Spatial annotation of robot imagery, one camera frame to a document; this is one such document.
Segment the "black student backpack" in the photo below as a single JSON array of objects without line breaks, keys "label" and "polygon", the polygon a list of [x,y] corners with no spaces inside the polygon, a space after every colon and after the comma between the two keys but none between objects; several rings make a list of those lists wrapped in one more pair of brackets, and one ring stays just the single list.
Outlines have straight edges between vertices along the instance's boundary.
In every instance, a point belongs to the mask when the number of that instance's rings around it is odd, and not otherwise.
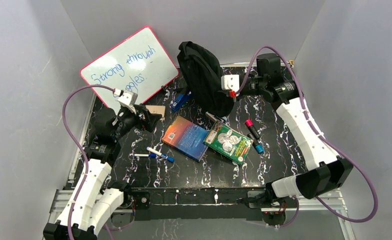
[{"label": "black student backpack", "polygon": [[202,110],[226,117],[234,107],[233,100],[221,88],[223,69],[217,57],[191,41],[182,42],[177,56],[180,72]]}]

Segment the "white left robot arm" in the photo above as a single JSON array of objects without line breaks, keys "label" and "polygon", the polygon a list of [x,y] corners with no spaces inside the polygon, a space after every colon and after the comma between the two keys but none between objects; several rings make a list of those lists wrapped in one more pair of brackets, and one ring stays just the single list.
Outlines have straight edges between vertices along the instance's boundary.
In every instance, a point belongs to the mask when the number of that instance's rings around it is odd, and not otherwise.
[{"label": "white left robot arm", "polygon": [[133,128],[153,132],[162,115],[151,113],[144,105],[136,113],[121,107],[116,114],[104,108],[95,115],[95,126],[89,144],[81,152],[83,170],[64,210],[54,223],[43,230],[46,240],[95,240],[114,210],[133,204],[130,184],[112,182],[97,198],[121,150],[120,140]]}]

